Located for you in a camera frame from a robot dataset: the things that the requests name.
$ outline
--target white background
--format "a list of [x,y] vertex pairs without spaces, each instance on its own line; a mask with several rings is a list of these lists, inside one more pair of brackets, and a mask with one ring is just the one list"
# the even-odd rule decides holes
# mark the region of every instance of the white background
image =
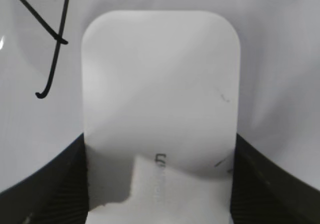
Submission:
[[[58,30],[63,0],[29,0]],[[1,0],[0,190],[29,176],[83,131],[82,35],[118,9],[205,10],[241,42],[238,131],[276,164],[320,189],[320,0],[70,0],[53,87],[55,42],[17,0]]]

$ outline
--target white rounded rectangle object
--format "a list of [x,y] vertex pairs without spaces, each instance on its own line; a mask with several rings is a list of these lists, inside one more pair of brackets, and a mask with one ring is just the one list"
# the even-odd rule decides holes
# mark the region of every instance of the white rounded rectangle object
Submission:
[[112,11],[86,30],[81,58],[90,148],[121,159],[164,154],[173,168],[217,174],[237,132],[240,42],[227,20]]

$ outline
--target black mark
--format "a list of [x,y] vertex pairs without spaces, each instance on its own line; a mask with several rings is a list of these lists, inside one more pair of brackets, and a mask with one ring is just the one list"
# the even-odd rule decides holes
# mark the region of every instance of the black mark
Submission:
[[69,0],[64,0],[63,4],[63,11],[60,21],[60,27],[59,27],[59,33],[57,34],[49,25],[46,23],[46,21],[39,15],[39,13],[27,2],[27,0],[19,0],[28,10],[29,12],[37,19],[37,21],[47,30],[47,32],[56,40],[56,45],[54,49],[53,54],[53,60],[51,64],[50,74],[48,77],[48,81],[46,83],[45,89],[42,93],[36,92],[35,95],[39,99],[45,98],[51,88],[52,81],[54,79],[55,70],[58,62],[59,52],[61,44],[66,45],[68,42],[62,38],[64,29],[65,29],[65,23],[66,23],[66,17],[67,17],[67,11],[68,11],[68,5]]
[[37,19],[37,21],[47,30],[50,35],[61,44],[68,44],[68,42],[62,38],[62,35],[57,34],[46,21],[39,15],[39,13],[27,2],[27,0],[19,0],[29,12]]
[[225,160],[227,160],[227,158],[219,161],[217,164],[214,165],[214,167],[217,168],[217,167],[220,166]]
[[163,157],[164,159],[167,158],[167,155],[166,154],[156,154],[155,155],[155,163],[160,166],[160,167],[165,167],[166,166],[166,161],[165,160],[162,160],[160,159],[160,157]]
[[221,94],[220,97],[221,97],[222,100],[224,100],[226,103],[229,103],[229,102],[230,102],[230,100],[227,99],[227,98],[225,97],[225,95]]
[[[64,0],[63,11],[62,11],[62,16],[61,16],[61,22],[60,22],[60,27],[59,27],[59,36],[60,37],[62,37],[62,35],[64,33],[66,17],[67,17],[67,12],[68,12],[68,5],[69,5],[69,0]],[[52,65],[51,65],[49,78],[48,78],[48,81],[46,83],[44,91],[42,93],[39,93],[39,92],[35,93],[36,97],[39,98],[39,99],[45,98],[48,95],[49,91],[50,91],[50,88],[51,88],[51,85],[52,85],[52,81],[53,81],[54,75],[55,75],[57,62],[58,62],[60,46],[61,46],[61,43],[59,41],[57,41],[56,45],[55,45],[54,54],[53,54],[53,60],[52,60]]]

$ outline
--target white surface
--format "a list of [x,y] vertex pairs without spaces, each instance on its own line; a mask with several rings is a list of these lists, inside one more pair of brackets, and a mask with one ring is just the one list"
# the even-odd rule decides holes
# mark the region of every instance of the white surface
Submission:
[[[29,1],[57,30],[63,0]],[[37,113],[36,109],[43,108],[43,103],[49,105],[49,99],[38,101],[33,98],[34,92],[42,90],[47,81],[54,42],[17,0],[1,0],[0,35],[4,36],[10,30],[7,25],[10,19],[3,18],[3,13],[8,10],[12,11],[14,28],[20,31],[11,29],[0,50],[0,190],[14,185],[49,162],[83,130],[80,111],[81,38],[96,17],[119,9],[205,10],[226,17],[237,30],[241,43],[239,133],[288,172],[320,189],[317,175],[320,164],[320,93],[316,89],[320,85],[319,6],[320,0],[70,0],[64,35],[69,45],[61,49],[49,94],[53,109],[43,111],[53,117],[49,123],[60,130],[56,132],[49,131],[47,121],[29,121],[27,125],[19,121],[21,114],[31,116],[31,113]],[[38,38],[37,45],[31,42],[35,37]],[[9,43],[14,43],[11,46],[16,46],[14,53],[17,56],[20,53],[21,61],[9,61],[6,50]],[[8,67],[20,70],[18,66],[27,62],[31,64],[25,68],[30,72],[39,70],[41,81],[33,75],[28,78],[27,72],[22,70],[24,74],[20,76],[25,81],[18,85],[14,75],[4,74]],[[9,90],[8,85],[14,89],[12,93],[5,91]],[[19,94],[26,97],[16,102],[14,99]],[[62,98],[57,101],[54,95]],[[34,103],[26,102],[28,108],[23,106],[27,96],[34,100]],[[6,105],[8,109],[2,107],[3,100],[11,100],[10,105]],[[62,128],[63,125],[68,125],[68,129]],[[20,142],[19,130],[26,126],[32,129],[32,136],[30,134],[29,139],[20,137],[23,139]],[[37,138],[38,132],[43,136],[41,144],[35,145],[37,142],[32,140]],[[56,135],[59,132],[65,132],[65,137]],[[26,154],[34,153],[34,150],[42,155],[25,159]]]
[[[91,223],[228,224],[240,78],[233,27],[202,11],[114,11],[88,27],[81,50],[90,206],[107,204]],[[155,184],[157,154],[167,167]],[[148,161],[132,173],[136,156]]]

